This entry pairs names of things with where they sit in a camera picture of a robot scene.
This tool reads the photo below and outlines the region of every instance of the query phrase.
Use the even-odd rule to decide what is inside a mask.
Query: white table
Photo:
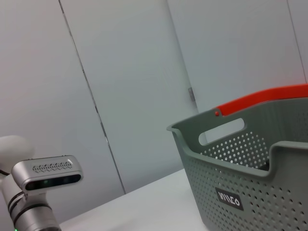
[[[63,231],[209,231],[184,170],[61,224]]]

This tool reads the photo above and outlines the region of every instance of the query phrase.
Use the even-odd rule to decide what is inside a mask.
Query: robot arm
[[[26,139],[0,138],[0,189],[11,219],[18,231],[61,231],[46,192],[81,181],[81,167],[71,155],[31,159],[33,155]]]

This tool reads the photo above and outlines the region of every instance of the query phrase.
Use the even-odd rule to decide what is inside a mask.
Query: laundry basket
[[[238,118],[243,129],[200,144]],[[168,130],[209,230],[308,231],[308,85],[260,91]]]

